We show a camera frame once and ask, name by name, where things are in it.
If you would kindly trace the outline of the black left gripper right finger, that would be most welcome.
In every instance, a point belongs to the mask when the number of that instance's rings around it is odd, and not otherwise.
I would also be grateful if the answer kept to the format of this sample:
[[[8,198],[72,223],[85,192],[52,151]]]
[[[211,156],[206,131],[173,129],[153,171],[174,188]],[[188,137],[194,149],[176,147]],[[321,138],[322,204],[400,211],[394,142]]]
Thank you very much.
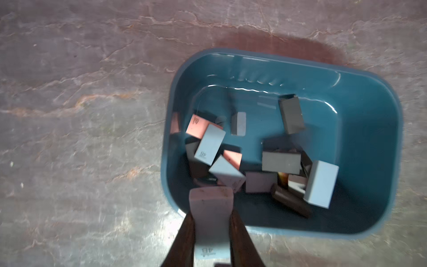
[[[229,237],[232,267],[265,266],[238,211],[235,209],[230,216]]]

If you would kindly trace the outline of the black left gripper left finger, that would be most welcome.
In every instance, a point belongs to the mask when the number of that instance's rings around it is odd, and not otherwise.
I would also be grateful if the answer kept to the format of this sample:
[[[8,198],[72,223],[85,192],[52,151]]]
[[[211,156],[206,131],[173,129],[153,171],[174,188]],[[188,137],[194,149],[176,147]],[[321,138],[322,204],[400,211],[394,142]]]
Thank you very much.
[[[195,232],[195,221],[188,213],[161,267],[193,267]]]

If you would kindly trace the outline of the orange eraser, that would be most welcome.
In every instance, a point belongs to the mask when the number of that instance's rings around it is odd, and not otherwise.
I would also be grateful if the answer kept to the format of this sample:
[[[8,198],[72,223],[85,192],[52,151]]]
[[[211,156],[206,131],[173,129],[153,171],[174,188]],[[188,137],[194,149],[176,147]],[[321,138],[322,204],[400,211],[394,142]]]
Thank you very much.
[[[278,184],[282,188],[288,187],[289,174],[284,172],[278,172]]]

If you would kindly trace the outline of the grey eraser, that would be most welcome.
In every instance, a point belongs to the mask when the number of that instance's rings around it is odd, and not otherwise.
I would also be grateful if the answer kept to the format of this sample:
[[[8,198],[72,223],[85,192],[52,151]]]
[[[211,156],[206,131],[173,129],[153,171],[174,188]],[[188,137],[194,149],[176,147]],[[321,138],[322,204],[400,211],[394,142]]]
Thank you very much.
[[[305,189],[308,179],[299,175],[289,175],[288,177],[288,190],[297,196],[303,198],[305,195]]]

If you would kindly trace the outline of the pink eraser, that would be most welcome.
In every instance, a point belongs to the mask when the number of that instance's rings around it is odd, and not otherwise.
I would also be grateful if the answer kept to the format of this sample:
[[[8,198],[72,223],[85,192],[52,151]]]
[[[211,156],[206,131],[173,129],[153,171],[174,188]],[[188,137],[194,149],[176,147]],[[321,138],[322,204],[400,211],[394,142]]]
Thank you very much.
[[[230,150],[223,151],[223,157],[237,170],[240,169],[242,154]]]
[[[209,125],[214,125],[215,127],[221,130],[223,129],[222,126],[219,126],[207,119],[193,114],[187,127],[186,133],[197,139],[202,139]]]

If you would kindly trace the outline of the teal plastic storage box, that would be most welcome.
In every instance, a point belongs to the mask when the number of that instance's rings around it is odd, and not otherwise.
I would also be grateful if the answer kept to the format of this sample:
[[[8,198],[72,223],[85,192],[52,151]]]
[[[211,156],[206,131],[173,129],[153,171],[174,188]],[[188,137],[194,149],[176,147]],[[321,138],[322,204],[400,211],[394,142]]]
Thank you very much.
[[[305,130],[289,135],[279,100],[295,94]],[[246,135],[231,134],[231,118],[246,112]],[[304,150],[312,161],[338,165],[329,209],[303,218],[269,194],[238,192],[235,207],[249,231],[327,239],[358,239],[382,227],[399,180],[403,112],[379,76],[313,61],[230,49],[190,57],[172,81],[163,138],[161,182],[176,211],[190,210],[195,187],[185,145],[196,114],[224,118],[224,149],[242,153],[242,171],[260,171],[262,152]]]

